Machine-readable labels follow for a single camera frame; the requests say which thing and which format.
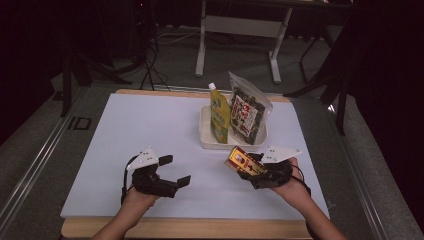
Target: yellow pouch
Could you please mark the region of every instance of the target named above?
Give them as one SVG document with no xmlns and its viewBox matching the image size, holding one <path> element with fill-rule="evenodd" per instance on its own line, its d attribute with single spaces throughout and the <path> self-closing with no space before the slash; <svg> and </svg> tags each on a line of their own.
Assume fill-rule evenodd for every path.
<svg viewBox="0 0 424 240">
<path fill-rule="evenodd" d="M 211 98 L 211 130 L 220 143 L 228 143 L 228 128 L 230 127 L 230 105 L 227 99 L 215 87 L 209 84 Z"/>
</svg>

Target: white table surface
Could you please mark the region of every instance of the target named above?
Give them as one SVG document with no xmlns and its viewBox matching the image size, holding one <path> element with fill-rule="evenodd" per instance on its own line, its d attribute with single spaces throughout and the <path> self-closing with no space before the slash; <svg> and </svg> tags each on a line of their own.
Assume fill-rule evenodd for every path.
<svg viewBox="0 0 424 240">
<path fill-rule="evenodd" d="M 150 146 L 159 157 L 174 156 L 171 164 L 159 167 L 162 179 L 191 175 L 191 183 L 175 198 L 157 200 L 145 217 L 303 220 L 274 192 L 253 189 L 229 169 L 224 164 L 229 150 L 201 147 L 199 117 L 205 105 L 207 98 L 111 94 L 61 216 L 114 216 L 127 162 Z M 302 150 L 299 167 L 313 199 L 328 216 L 294 107 L 287 102 L 273 106 L 268 137 L 257 153 L 271 145 Z"/>
</svg>

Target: dark curtain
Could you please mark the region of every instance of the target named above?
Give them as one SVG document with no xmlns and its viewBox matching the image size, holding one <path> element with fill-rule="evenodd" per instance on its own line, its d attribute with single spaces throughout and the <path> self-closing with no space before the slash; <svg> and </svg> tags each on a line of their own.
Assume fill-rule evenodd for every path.
<svg viewBox="0 0 424 240">
<path fill-rule="evenodd" d="M 61 55 L 31 1 L 0 6 L 0 144 L 54 92 Z"/>
<path fill-rule="evenodd" d="M 387 1 L 383 20 L 350 81 L 349 93 L 374 135 L 411 212 L 424 231 L 424 4 Z M 349 37 L 373 22 L 352 18 Z"/>
</svg>

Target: small snack package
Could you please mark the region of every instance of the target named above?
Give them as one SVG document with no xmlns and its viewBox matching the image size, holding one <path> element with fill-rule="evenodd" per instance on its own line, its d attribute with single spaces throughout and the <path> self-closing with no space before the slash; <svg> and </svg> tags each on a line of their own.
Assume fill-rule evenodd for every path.
<svg viewBox="0 0 424 240">
<path fill-rule="evenodd" d="M 272 112 L 272 103 L 252 83 L 231 72 L 231 127 L 234 137 L 243 143 L 254 145 L 256 138 L 265 131 L 265 123 Z"/>
<path fill-rule="evenodd" d="M 241 171 L 251 176 L 266 173 L 266 168 L 260 162 L 249 156 L 247 152 L 238 146 L 235 146 L 228 155 L 225 165 L 235 172 Z"/>
<path fill-rule="evenodd" d="M 220 143 L 228 143 L 228 129 L 230 127 L 230 105 L 227 99 L 215 87 L 209 84 L 211 98 L 211 130 L 216 140 Z"/>
</svg>

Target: plastic tray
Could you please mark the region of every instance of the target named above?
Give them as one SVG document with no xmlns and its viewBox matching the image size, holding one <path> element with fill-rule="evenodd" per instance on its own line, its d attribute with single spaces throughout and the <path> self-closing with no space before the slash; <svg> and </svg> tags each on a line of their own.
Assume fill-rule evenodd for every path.
<svg viewBox="0 0 424 240">
<path fill-rule="evenodd" d="M 234 146 L 239 146 L 245 151 L 257 151 L 265 142 L 265 139 L 268 135 L 268 131 L 265 129 L 262 132 L 262 135 L 258 135 L 255 145 L 250 145 L 246 143 L 241 143 L 234 138 L 234 132 L 230 128 L 228 131 L 228 144 L 219 143 L 211 131 L 211 109 L 210 106 L 203 106 L 200 111 L 200 123 L 199 123 L 199 132 L 200 132 L 200 143 L 203 148 L 206 149 L 232 149 Z"/>
</svg>

